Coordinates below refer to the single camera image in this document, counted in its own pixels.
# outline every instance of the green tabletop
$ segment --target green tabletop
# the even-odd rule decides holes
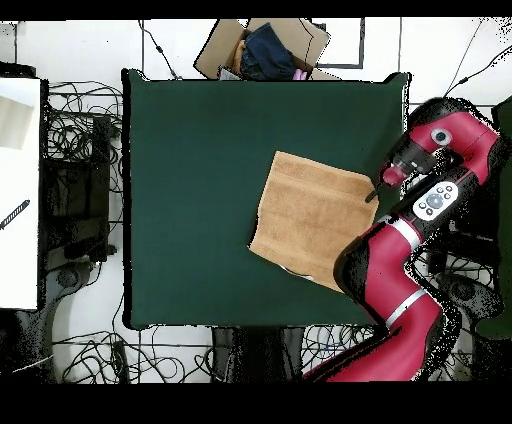
[[[275,151],[376,176],[403,131],[407,83],[146,81],[124,70],[126,324],[371,322],[247,244]],[[396,190],[381,197],[377,218],[397,200]]]

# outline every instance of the red robot arm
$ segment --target red robot arm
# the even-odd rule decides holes
[[[467,102],[436,98],[411,114],[410,129],[382,170],[383,183],[394,186],[414,170],[429,172],[439,148],[453,150],[463,163],[436,184],[406,196],[341,252],[334,266],[337,284],[388,332],[319,365],[305,374],[306,381],[411,380],[449,340],[443,336],[446,310],[409,278],[404,264],[491,174],[501,171],[510,155],[510,143],[471,110]]]

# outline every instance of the white floor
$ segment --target white floor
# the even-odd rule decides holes
[[[359,45],[358,19],[314,19],[326,23],[331,34],[321,63],[357,63]],[[193,69],[193,62],[214,20],[151,20],[145,21],[162,46],[171,66],[183,78],[202,78]],[[410,89],[411,110],[419,103],[447,90],[479,20],[477,18],[366,18],[364,67],[361,70],[332,69],[329,72],[352,80],[382,81],[390,73],[408,71],[413,74]],[[488,19],[482,23],[460,67],[455,81],[470,75],[489,63],[500,50],[512,43],[510,20]],[[0,24],[0,61],[32,65],[40,78],[50,82],[98,81],[122,90],[122,68],[137,68],[151,79],[170,78],[166,64],[156,52],[148,36],[144,37],[137,21],[65,21],[21,22],[17,33],[10,25]],[[452,93],[464,97],[491,119],[491,107],[512,95],[512,58],[506,56],[495,66]],[[106,100],[92,99],[94,102]],[[119,201],[112,197],[111,219],[119,217]],[[111,234],[110,242],[119,252],[103,265],[99,280],[62,301],[55,317],[54,340],[96,331],[110,330],[123,290],[122,228]],[[118,314],[115,328],[128,343],[137,344],[139,334],[123,327]],[[153,330],[141,333],[145,352],[151,354]],[[157,356],[180,358],[187,371],[195,368],[194,355],[203,354],[211,343],[206,327],[160,328],[154,342]],[[196,347],[173,347],[172,345]],[[83,346],[55,345],[57,372],[61,374]],[[128,351],[129,360],[137,354]],[[166,375],[174,373],[172,363],[162,363]],[[80,371],[72,376],[79,378]],[[178,381],[178,375],[170,381]],[[187,381],[208,381],[197,372]],[[161,381],[154,371],[141,376],[142,382]]]

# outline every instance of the table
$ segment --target table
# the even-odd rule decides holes
[[[123,70],[125,325],[369,323],[347,296],[247,249],[276,150],[376,176],[407,75],[145,81]],[[398,200],[381,198],[377,218]]]
[[[500,134],[512,142],[512,96],[493,108],[493,117],[499,125]],[[512,157],[500,175],[498,244],[500,266],[498,288],[503,298],[504,311],[495,318],[482,320],[476,331],[490,339],[512,339]]]
[[[0,78],[1,97],[32,108],[32,113],[26,114],[22,148],[0,147],[0,221],[30,200],[29,206],[0,231],[0,308],[34,310],[38,306],[40,91],[38,79]],[[19,131],[24,126],[25,115],[19,123],[18,116],[16,113],[13,121],[3,122],[0,146],[7,131]]]

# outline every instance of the brown towel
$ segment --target brown towel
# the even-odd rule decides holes
[[[315,283],[341,291],[334,261],[373,223],[369,177],[276,152],[258,207],[251,252]]]

